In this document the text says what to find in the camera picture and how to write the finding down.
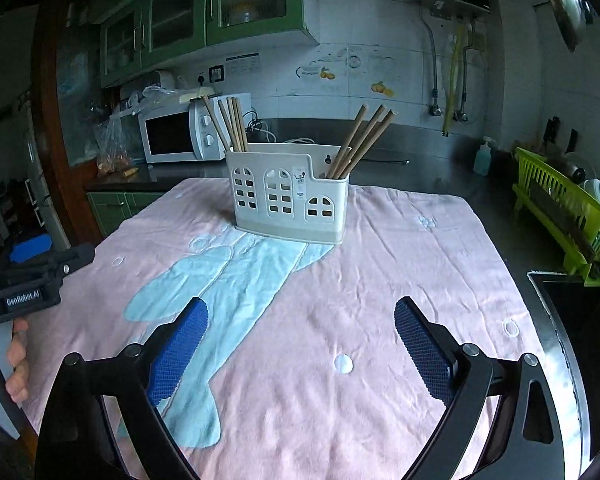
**clear plastic bag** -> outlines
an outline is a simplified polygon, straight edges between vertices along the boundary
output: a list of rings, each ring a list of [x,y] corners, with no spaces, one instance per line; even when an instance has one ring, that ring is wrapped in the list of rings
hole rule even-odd
[[[129,142],[122,129],[118,113],[113,113],[107,121],[96,126],[95,136],[100,147],[97,160],[98,175],[126,170],[131,166],[132,161],[128,153]]]

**white microwave oven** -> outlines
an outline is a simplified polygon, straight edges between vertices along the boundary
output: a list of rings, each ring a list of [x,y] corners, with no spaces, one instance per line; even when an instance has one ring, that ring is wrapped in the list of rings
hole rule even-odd
[[[242,113],[251,110],[251,94],[232,94],[209,98],[225,140],[231,144],[218,100],[224,109],[226,98],[240,100]],[[218,139],[209,112],[202,99],[189,103],[169,104],[138,114],[144,156],[149,164],[154,162],[189,162],[192,160],[222,160],[224,147]]]

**wooden chopstick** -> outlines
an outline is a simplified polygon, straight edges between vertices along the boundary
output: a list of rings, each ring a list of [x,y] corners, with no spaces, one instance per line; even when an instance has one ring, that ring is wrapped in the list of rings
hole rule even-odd
[[[240,106],[240,99],[235,98],[235,110],[238,113],[238,125],[240,126],[240,134],[242,135],[242,145],[244,151],[249,151],[249,143],[247,142],[247,130],[244,128],[244,120],[242,118],[242,107]]]
[[[363,104],[360,107],[360,110],[358,111],[358,114],[356,115],[356,120],[353,123],[353,128],[351,129],[351,133],[344,139],[344,142],[342,143],[340,149],[338,150],[338,154],[336,155],[336,158],[333,159],[333,162],[331,163],[331,167],[329,168],[329,172],[327,173],[327,178],[333,178],[333,173],[335,172],[336,168],[340,165],[340,161],[344,157],[345,153],[347,153],[347,148],[349,147],[349,143],[353,140],[353,137],[355,137],[356,133],[358,132],[358,129],[360,128],[360,124],[362,124],[362,119],[365,118],[365,114],[366,114],[366,111],[368,110],[368,108],[369,107],[366,104]]]
[[[338,164],[338,167],[336,168],[336,170],[333,171],[334,179],[343,178],[341,175],[342,175],[342,173],[344,173],[344,170],[347,167],[347,164],[349,163],[350,160],[353,160],[354,156],[356,156],[356,152],[360,149],[360,146],[367,138],[369,132],[373,129],[374,126],[376,126],[376,123],[378,122],[380,115],[382,115],[385,110],[386,110],[386,106],[384,106],[384,105],[380,105],[378,107],[378,110],[376,110],[376,113],[373,114],[370,121],[367,123],[365,129],[362,131],[362,134],[358,137],[358,140],[354,143],[350,152],[347,154],[347,156],[344,156],[342,158],[342,160]]]
[[[224,138],[224,134],[222,133],[220,124],[218,123],[218,118],[216,117],[216,114],[214,113],[214,109],[211,106],[211,102],[209,102],[209,98],[205,95],[205,96],[202,96],[202,100],[205,102],[206,110],[209,112],[209,116],[211,117],[211,122],[214,124],[214,128],[216,129],[216,132],[218,132],[218,137],[220,137],[220,140],[222,141],[222,146],[224,147],[224,150],[226,152],[228,152],[229,145],[227,144],[227,142]]]
[[[218,99],[218,106],[220,107],[220,113],[222,114],[222,118],[224,119],[224,126],[226,126],[226,130],[229,133],[229,137],[231,139],[231,143],[234,146],[234,152],[240,151],[240,145],[238,144],[238,140],[235,138],[234,129],[231,126],[231,119],[226,113],[224,109],[224,103],[222,99]]]
[[[234,132],[235,140],[238,141],[238,151],[243,152],[244,148],[242,146],[242,136],[238,132],[238,122],[235,120],[234,101],[231,97],[226,99],[226,107],[229,110],[229,118],[231,119],[231,130]]]
[[[374,130],[373,134],[366,140],[364,146],[362,146],[355,155],[352,157],[351,162],[347,164],[347,167],[342,171],[342,175],[340,178],[347,178],[351,170],[356,167],[356,164],[359,163],[360,159],[365,156],[365,153],[368,152],[369,148],[378,140],[378,137],[382,135],[382,133],[389,127],[389,124],[393,122],[395,116],[397,114],[393,110],[389,110],[387,115],[384,116],[382,122],[378,125],[378,127]]]

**silver screw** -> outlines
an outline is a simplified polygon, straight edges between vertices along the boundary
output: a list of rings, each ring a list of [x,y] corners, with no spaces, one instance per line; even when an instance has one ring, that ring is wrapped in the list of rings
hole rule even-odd
[[[72,352],[64,358],[64,364],[67,366],[73,366],[80,360],[80,354]]]
[[[476,357],[480,353],[480,349],[473,343],[464,343],[462,345],[462,351],[471,357]]]
[[[536,366],[538,364],[538,358],[533,354],[525,354],[525,363],[529,366]]]
[[[139,343],[131,343],[125,348],[125,355],[127,357],[138,357],[142,351],[142,345]]]

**soap dispenser bottle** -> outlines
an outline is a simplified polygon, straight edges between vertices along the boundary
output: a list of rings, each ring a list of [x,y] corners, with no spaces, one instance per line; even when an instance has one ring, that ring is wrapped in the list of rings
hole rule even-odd
[[[475,154],[474,173],[486,176],[491,165],[491,144],[494,144],[494,140],[491,137],[484,137],[483,141],[484,143]]]

